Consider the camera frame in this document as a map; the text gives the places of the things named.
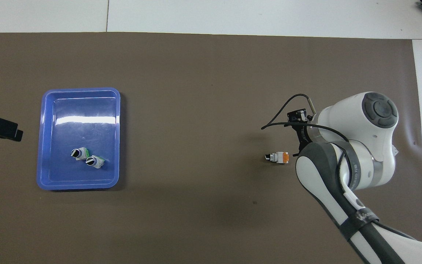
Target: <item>blue plastic tray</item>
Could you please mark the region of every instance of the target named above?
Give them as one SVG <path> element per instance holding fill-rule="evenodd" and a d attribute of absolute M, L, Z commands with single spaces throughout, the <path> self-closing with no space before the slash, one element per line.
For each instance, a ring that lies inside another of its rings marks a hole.
<path fill-rule="evenodd" d="M 45 190 L 98 189 L 119 177 L 120 94 L 114 88 L 50 90 L 43 95 L 37 184 Z M 86 147 L 100 169 L 70 156 Z"/>

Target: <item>velcro strap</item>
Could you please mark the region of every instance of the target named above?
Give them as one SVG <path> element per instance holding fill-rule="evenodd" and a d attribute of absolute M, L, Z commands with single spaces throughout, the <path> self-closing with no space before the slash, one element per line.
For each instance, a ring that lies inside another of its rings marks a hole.
<path fill-rule="evenodd" d="M 379 220 L 379 218 L 369 208 L 359 209 L 340 225 L 340 232 L 348 241 L 361 227 L 374 220 Z"/>

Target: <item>white robotic arm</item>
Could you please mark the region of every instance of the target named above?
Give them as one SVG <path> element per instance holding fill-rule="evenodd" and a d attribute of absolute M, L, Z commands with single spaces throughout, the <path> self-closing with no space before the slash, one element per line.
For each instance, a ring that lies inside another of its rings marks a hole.
<path fill-rule="evenodd" d="M 397 153 L 392 134 L 398 120 L 394 103 L 385 95 L 365 92 L 313 117 L 305 110 L 288 117 L 289 122 L 274 124 L 291 125 L 298 134 L 300 183 L 360 258 L 365 263 L 422 263 L 422 242 L 381 224 L 353 193 L 392 178 Z"/>

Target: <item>cable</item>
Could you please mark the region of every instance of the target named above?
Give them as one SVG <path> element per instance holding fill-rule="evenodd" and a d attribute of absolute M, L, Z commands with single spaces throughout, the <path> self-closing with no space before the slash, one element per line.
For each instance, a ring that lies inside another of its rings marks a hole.
<path fill-rule="evenodd" d="M 268 124 L 266 124 L 266 125 L 269 125 L 269 124 L 271 124 L 271 122 L 273 122 L 275 119 L 276 119 L 276 117 L 278 117 L 280 114 L 281 114 L 281 112 L 283 112 L 283 109 L 284 109 L 284 107 L 286 107 L 286 105 L 288 105 L 288 103 L 291 101 L 291 100 L 293 100 L 295 97 L 298 97 L 298 96 L 303 96 L 303 97 L 305 97 L 307 100 L 310 100 L 310 98 L 307 96 L 307 95 L 305 95 L 305 94 L 303 94 L 303 93 L 299 93 L 299 94 L 296 94 L 296 95 L 293 95 L 293 96 L 291 96 L 291 98 L 289 98 L 284 104 L 283 104 L 283 107 L 281 107 L 281 109 L 277 112 L 277 114 L 273 117 L 273 119 L 271 119 L 271 121 L 270 122 L 268 122 Z"/>
<path fill-rule="evenodd" d="M 410 235 L 407 235 L 407 234 L 405 234 L 404 232 L 399 231 L 399 230 L 397 230 L 397 229 L 395 229 L 395 228 L 392 228 L 392 227 L 389 227 L 389 226 L 387 226 L 387 225 L 385 225 L 385 224 L 382 224 L 382 223 L 381 223 L 381 222 L 379 222 L 378 220 L 373 221 L 373 223 L 374 223 L 374 224 L 376 224 L 376 225 L 378 225 L 379 227 L 382 227 L 383 229 L 386 229 L 386 230 L 388 230 L 388 231 L 390 231 L 390 232 L 392 232 L 392 233 L 395 233 L 395 234 L 397 234 L 397 235 L 400 235 L 400 236 L 402 236 L 402 237 L 406 237 L 406 238 L 409 238 L 409 239 L 416 240 L 414 237 L 412 237 L 412 236 L 410 236 Z"/>
<path fill-rule="evenodd" d="M 261 127 L 261 130 L 267 128 L 267 127 L 271 127 L 273 125 L 291 125 L 291 126 L 299 126 L 299 127 L 318 127 L 318 128 L 322 128 L 322 129 L 326 129 L 328 131 L 331 131 L 337 135 L 339 135 L 344 141 L 349 142 L 348 138 L 345 137 L 345 135 L 343 135 L 341 132 L 338 132 L 337 130 L 331 128 L 331 127 L 327 127 L 324 125 L 315 125 L 315 124 L 308 124 L 308 123 L 304 123 L 304 122 L 274 122 L 271 124 L 266 124 L 263 127 Z"/>

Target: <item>orange and white connector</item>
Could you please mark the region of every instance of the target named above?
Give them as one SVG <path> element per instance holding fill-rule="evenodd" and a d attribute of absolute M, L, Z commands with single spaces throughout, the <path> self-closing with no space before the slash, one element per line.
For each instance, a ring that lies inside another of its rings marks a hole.
<path fill-rule="evenodd" d="M 266 154 L 265 159 L 271 162 L 276 162 L 280 164 L 289 163 L 289 153 L 288 152 L 276 152 L 271 154 Z"/>

